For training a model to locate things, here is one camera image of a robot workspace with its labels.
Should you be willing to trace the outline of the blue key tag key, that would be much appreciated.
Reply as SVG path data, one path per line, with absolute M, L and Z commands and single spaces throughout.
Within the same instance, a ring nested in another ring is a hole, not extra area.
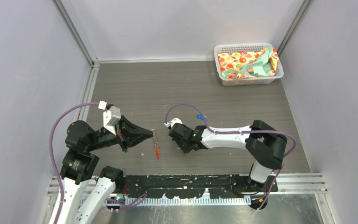
M 198 114 L 197 115 L 197 118 L 200 119 L 200 120 L 205 120 L 207 119 L 207 117 L 205 115 L 201 115 L 201 114 Z

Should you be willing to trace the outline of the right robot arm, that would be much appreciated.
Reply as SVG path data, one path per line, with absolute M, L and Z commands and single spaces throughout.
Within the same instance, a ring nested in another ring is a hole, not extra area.
M 197 126 L 191 129 L 178 118 L 165 122 L 168 135 L 183 153 L 220 147 L 246 149 L 255 158 L 251 167 L 248 187 L 260 191 L 266 186 L 273 170 L 282 167 L 287 137 L 261 120 L 238 128 L 215 128 Z

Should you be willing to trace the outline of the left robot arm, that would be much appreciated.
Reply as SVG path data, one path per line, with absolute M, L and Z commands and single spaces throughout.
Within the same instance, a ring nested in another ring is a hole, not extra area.
M 103 116 L 103 127 L 94 130 L 78 120 L 67 128 L 65 144 L 68 148 L 57 174 L 58 197 L 49 223 L 89 224 L 111 193 L 125 188 L 122 170 L 106 166 L 102 169 L 91 194 L 84 203 L 81 198 L 92 179 L 99 157 L 92 151 L 119 145 L 123 151 L 153 137 L 153 132 L 131 123 L 123 115 Z

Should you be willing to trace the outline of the colourful patterned cloth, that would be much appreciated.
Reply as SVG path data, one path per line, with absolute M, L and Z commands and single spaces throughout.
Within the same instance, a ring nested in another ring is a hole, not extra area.
M 221 75 L 228 79 L 272 77 L 276 74 L 277 50 L 266 47 L 259 51 L 239 51 L 217 55 Z

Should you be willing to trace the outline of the red key tag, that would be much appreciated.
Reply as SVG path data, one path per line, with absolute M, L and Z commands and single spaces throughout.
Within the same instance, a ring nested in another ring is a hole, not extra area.
M 159 156 L 158 146 L 155 146 L 155 154 L 156 154 L 157 159 L 159 160 L 159 159 L 160 159 L 160 156 Z

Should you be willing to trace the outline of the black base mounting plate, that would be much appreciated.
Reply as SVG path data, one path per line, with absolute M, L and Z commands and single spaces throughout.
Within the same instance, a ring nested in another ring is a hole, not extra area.
M 248 175 L 127 175 L 124 184 L 114 193 L 136 198 L 146 193 L 148 199 L 198 199 L 209 193 L 212 199 L 240 198 L 251 194 L 266 194 L 269 189 L 277 192 L 274 176 L 265 183 L 251 183 Z

